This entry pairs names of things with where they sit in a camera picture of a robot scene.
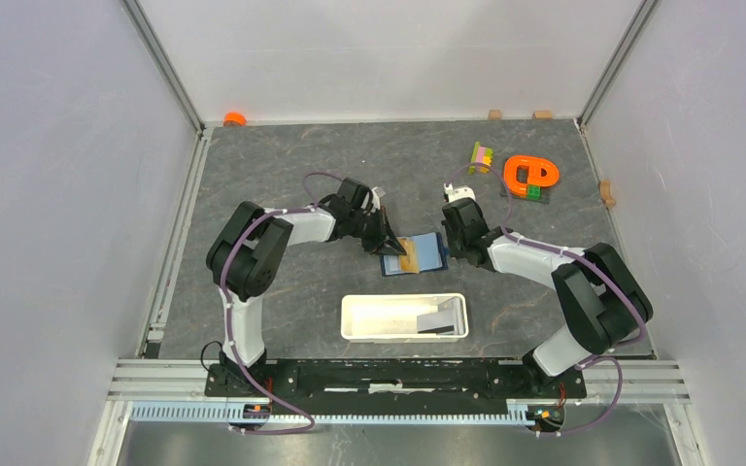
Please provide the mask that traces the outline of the white plastic tray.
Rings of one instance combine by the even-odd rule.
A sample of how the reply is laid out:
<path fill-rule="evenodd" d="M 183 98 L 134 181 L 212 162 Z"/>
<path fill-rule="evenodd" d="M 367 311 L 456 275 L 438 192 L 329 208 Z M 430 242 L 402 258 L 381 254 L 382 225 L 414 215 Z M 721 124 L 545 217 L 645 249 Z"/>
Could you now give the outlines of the white plastic tray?
<path fill-rule="evenodd" d="M 419 334 L 417 316 L 437 311 L 462 312 L 462 336 Z M 342 299 L 340 334 L 352 343 L 448 343 L 466 338 L 469 323 L 465 298 L 460 293 L 347 295 Z"/>

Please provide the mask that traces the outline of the gold credit card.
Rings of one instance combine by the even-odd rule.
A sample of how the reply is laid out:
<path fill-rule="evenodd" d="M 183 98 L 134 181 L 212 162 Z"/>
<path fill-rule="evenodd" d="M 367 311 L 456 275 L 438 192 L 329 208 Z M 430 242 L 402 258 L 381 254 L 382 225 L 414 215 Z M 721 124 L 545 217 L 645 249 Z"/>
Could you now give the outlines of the gold credit card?
<path fill-rule="evenodd" d="M 399 255 L 402 273 L 419 274 L 420 261 L 416 242 L 410 238 L 399 238 L 398 242 L 405 251 L 404 254 Z"/>

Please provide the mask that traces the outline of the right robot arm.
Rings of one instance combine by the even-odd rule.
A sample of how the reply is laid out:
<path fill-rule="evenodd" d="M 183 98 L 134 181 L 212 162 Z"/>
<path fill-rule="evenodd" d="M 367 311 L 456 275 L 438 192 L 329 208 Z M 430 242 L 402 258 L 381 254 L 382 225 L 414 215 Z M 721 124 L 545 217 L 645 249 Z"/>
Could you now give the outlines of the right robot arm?
<path fill-rule="evenodd" d="M 558 247 L 490 228 L 471 198 L 446 204 L 442 213 L 452 257 L 542 284 L 558 297 L 564 327 L 524 357 L 522 381 L 529 393 L 546 396 L 565 371 L 646 337 L 653 306 L 611 245 Z"/>

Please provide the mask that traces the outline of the navy blue card holder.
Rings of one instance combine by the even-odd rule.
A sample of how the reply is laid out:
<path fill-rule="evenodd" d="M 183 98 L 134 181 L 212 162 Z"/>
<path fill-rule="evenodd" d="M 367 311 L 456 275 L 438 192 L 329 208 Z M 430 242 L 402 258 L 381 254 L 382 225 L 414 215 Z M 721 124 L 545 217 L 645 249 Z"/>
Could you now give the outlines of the navy blue card holder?
<path fill-rule="evenodd" d="M 449 268 L 448 250 L 440 233 L 398 237 L 397 240 L 407 254 L 382 256 L 381 271 L 384 277 L 416 275 Z"/>

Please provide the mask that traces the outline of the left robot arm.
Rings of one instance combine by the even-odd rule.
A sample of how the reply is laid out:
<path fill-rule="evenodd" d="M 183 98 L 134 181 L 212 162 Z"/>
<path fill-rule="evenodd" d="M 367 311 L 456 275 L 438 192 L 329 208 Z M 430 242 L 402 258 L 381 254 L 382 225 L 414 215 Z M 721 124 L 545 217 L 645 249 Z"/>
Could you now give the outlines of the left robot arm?
<path fill-rule="evenodd" d="M 220 365 L 243 395 L 259 393 L 266 383 L 262 338 L 263 296 L 275 280 L 289 246 L 360 240 L 370 254 L 407 254 L 399 243 L 380 196 L 353 178 L 340 180 L 336 192 L 319 199 L 306 188 L 311 203 L 290 209 L 266 209 L 242 202 L 207 256 L 207 268 L 220 292 L 224 341 Z"/>

